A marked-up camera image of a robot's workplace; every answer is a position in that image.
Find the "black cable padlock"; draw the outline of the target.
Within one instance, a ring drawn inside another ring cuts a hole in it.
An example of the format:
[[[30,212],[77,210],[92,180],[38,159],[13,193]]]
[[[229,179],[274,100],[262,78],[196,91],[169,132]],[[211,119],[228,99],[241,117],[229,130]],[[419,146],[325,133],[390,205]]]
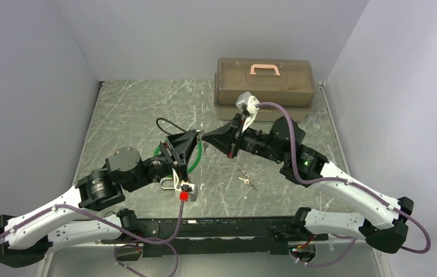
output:
[[[181,133],[194,131],[194,132],[197,133],[198,140],[200,140],[201,136],[203,135],[203,131],[202,131],[201,129],[189,129],[189,130],[185,130],[184,128],[180,127],[180,126],[177,125],[175,122],[173,122],[173,121],[171,121],[171,120],[169,120],[169,119],[167,119],[167,118],[158,117],[158,118],[155,120],[155,124],[156,124],[157,128],[158,128],[161,132],[163,132],[164,134],[166,134],[166,135],[168,135],[168,136],[173,135],[173,133],[168,132],[167,130],[165,130],[165,129],[161,126],[160,121],[166,122],[167,124],[173,126],[173,127],[176,128],[177,130],[179,130]]]

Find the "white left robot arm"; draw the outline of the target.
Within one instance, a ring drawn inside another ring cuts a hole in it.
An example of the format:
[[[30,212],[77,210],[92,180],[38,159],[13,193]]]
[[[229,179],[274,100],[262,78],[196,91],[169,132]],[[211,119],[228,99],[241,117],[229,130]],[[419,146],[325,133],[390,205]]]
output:
[[[47,254],[89,241],[140,241],[162,244],[158,238],[143,238],[134,211],[97,215],[122,203],[125,192],[134,192],[171,176],[180,202],[194,200],[196,187],[189,181],[188,162],[201,133],[189,130],[172,134],[159,144],[160,153],[143,159],[139,151],[123,147],[103,166],[51,202],[20,216],[0,215],[0,264],[26,267]]]

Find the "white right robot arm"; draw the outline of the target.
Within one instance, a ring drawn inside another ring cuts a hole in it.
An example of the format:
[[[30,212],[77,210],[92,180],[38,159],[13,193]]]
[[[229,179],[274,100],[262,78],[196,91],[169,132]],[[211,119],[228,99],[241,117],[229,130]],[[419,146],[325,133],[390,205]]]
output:
[[[352,209],[341,213],[299,208],[291,225],[296,238],[333,234],[363,239],[385,253],[402,249],[408,234],[407,217],[414,205],[411,199],[385,196],[358,183],[326,156],[302,144],[305,132],[288,117],[274,121],[269,133],[244,130],[244,125],[244,116],[236,114],[202,139],[230,159],[245,151],[280,163],[280,173],[288,181],[327,193]]]

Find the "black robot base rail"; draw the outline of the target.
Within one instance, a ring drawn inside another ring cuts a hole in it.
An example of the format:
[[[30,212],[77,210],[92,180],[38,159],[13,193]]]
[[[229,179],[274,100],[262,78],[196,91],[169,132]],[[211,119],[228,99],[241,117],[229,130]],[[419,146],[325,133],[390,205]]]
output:
[[[166,245],[143,243],[143,257],[178,254],[288,254],[296,243],[326,241],[328,235],[308,235],[291,216],[183,219],[177,237]]]

